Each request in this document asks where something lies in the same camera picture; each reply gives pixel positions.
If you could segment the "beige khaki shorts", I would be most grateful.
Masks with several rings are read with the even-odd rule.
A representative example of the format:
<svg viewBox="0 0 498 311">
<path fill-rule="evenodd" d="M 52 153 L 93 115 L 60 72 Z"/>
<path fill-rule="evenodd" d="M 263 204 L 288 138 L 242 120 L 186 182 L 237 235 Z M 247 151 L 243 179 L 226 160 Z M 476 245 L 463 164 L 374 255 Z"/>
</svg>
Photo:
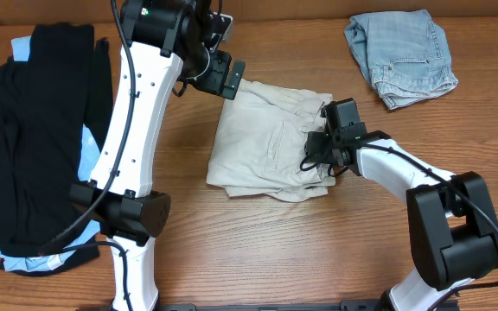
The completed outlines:
<svg viewBox="0 0 498 311">
<path fill-rule="evenodd" d="M 266 194 L 287 202 L 324 196 L 335 178 L 320 165 L 302 171 L 304 144 L 323 129 L 320 109 L 330 93 L 271 86 L 243 79 L 224 102 L 208 163 L 207 184 L 229 197 Z"/>
</svg>

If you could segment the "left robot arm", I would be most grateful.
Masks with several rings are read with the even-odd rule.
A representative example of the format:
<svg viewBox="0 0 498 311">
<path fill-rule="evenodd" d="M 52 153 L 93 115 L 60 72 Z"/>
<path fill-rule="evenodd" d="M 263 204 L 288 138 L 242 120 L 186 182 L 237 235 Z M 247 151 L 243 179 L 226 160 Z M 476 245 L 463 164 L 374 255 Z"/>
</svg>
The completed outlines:
<svg viewBox="0 0 498 311">
<path fill-rule="evenodd" d="M 246 65 L 220 50 L 233 19 L 209 0 L 127 1 L 113 12 L 123 43 L 118 94 L 99 159 L 70 197 L 112 249 L 111 309 L 156 310 L 155 243 L 171 199 L 153 190 L 152 174 L 167 103 L 188 86 L 234 99 Z"/>
</svg>

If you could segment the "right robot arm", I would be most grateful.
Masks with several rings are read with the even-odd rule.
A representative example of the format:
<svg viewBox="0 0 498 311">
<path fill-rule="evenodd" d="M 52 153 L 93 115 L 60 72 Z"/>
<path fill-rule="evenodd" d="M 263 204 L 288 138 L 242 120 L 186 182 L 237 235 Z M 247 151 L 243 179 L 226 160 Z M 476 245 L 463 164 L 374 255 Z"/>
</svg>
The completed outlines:
<svg viewBox="0 0 498 311">
<path fill-rule="evenodd" d="M 456 310 L 469 289 L 498 287 L 498 219 L 485 180 L 456 175 L 367 131 L 351 98 L 322 105 L 323 130 L 304 145 L 303 171 L 327 166 L 375 181 L 406 204 L 413 270 L 377 300 L 345 300 L 342 310 Z"/>
</svg>

